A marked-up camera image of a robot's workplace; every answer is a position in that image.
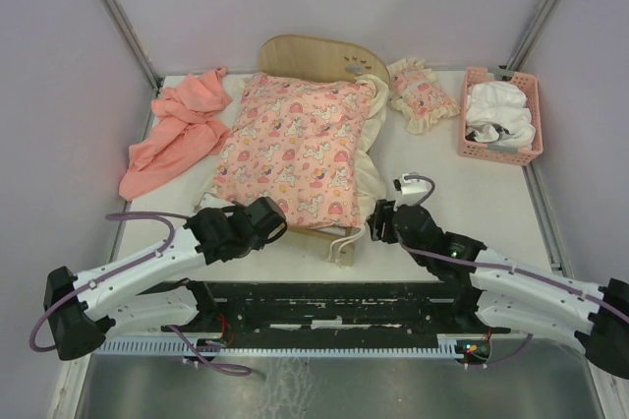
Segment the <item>pink unicorn print mattress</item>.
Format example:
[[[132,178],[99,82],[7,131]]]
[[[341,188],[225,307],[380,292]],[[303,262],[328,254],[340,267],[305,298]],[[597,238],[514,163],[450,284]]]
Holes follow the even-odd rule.
[[[201,186],[200,205],[270,197],[292,229],[344,230],[327,252],[340,262],[386,196],[369,150],[384,124],[388,94],[374,75],[333,83],[251,76],[214,174]]]

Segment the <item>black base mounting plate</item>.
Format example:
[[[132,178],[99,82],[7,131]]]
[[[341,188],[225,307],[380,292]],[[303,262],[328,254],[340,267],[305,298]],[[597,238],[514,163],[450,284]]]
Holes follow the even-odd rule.
[[[233,347],[435,346],[481,337],[464,292],[441,282],[194,282],[202,308],[185,333],[225,333]]]

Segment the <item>aluminium frame post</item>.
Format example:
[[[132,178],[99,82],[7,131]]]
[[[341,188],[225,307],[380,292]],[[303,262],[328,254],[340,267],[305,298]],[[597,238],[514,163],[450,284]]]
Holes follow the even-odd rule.
[[[523,69],[560,2],[561,0],[540,0],[535,7],[529,24],[525,27],[518,45],[506,64],[507,70],[520,71]]]
[[[151,65],[151,61],[146,52],[143,50],[141,42],[126,15],[124,8],[118,0],[100,0],[100,2],[106,10],[114,27],[123,39],[123,42],[140,67],[144,78],[154,91],[159,91],[162,79]]]

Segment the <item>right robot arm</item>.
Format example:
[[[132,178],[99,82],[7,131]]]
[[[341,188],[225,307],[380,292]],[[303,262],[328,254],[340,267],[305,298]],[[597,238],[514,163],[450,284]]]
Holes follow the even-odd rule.
[[[439,280],[462,287],[463,299],[450,309],[458,329],[484,325],[549,339],[627,378],[627,282],[600,285],[517,263],[481,241],[442,230],[419,205],[380,200],[368,224],[372,240],[398,244]]]

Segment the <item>pink plastic basket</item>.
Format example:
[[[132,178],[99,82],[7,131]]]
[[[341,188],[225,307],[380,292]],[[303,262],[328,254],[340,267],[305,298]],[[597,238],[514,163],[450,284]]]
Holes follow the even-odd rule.
[[[543,152],[538,80],[469,67],[462,87],[458,154],[526,166]]]

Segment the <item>small pink frilled pillow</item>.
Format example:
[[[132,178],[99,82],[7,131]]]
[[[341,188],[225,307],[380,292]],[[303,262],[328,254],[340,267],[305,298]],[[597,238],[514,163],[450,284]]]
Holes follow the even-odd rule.
[[[387,66],[389,106],[407,120],[414,135],[430,131],[440,120],[458,116],[460,105],[442,89],[436,72],[417,58],[400,59]]]

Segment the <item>left aluminium frame post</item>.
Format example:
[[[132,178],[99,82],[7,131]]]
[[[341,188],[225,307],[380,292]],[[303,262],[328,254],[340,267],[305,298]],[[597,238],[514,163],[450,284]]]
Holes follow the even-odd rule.
[[[124,8],[118,0],[100,0],[100,2],[106,10],[114,27],[123,39],[123,42],[140,67],[144,78],[154,91],[159,91],[162,79],[151,65],[151,61],[146,52],[143,50],[141,42],[126,15]]]

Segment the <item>right aluminium frame post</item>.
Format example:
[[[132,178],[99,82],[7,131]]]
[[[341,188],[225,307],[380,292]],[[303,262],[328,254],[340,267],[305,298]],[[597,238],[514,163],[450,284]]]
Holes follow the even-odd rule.
[[[529,24],[525,27],[518,45],[506,64],[507,70],[520,71],[523,69],[560,2],[561,0],[540,0],[535,7]]]

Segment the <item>salmon pink cloth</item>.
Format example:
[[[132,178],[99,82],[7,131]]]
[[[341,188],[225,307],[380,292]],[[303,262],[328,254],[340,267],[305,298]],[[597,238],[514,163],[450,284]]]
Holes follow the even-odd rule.
[[[164,186],[222,150],[230,134],[218,118],[232,102],[223,86],[227,73],[219,67],[190,74],[151,103],[158,122],[143,141],[129,147],[129,166],[119,184],[124,200],[131,202]]]

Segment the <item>white cloth in basket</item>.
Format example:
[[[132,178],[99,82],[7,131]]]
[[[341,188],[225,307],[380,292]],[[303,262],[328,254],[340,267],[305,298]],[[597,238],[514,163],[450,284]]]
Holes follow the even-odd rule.
[[[465,113],[468,141],[530,150],[536,133],[527,97],[518,87],[500,81],[469,87]]]

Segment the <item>wooden striped pet bed frame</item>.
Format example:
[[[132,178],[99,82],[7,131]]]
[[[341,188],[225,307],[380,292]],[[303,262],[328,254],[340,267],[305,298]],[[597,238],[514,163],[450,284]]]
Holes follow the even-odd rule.
[[[389,88],[389,73],[384,63],[369,50],[349,42],[305,35],[284,34],[268,40],[258,54],[257,73],[315,83],[352,82],[361,75],[374,75]],[[239,82],[240,103],[245,81],[249,78]],[[290,230],[313,236],[319,245],[320,254],[326,258],[330,242],[345,234],[344,230],[334,227]],[[352,264],[356,241],[345,249],[341,261],[336,264]]]

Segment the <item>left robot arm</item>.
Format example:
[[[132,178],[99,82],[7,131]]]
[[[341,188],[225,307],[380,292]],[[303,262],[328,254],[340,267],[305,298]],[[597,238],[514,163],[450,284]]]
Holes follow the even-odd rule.
[[[82,358],[119,335],[146,329],[211,328],[219,314],[209,289],[183,278],[193,269],[242,259],[278,240],[285,214],[269,197],[247,206],[205,208],[175,227],[173,214],[130,211],[114,220],[155,220],[166,225],[160,242],[117,262],[73,273],[50,272],[38,328],[49,326],[51,351],[62,361]]]

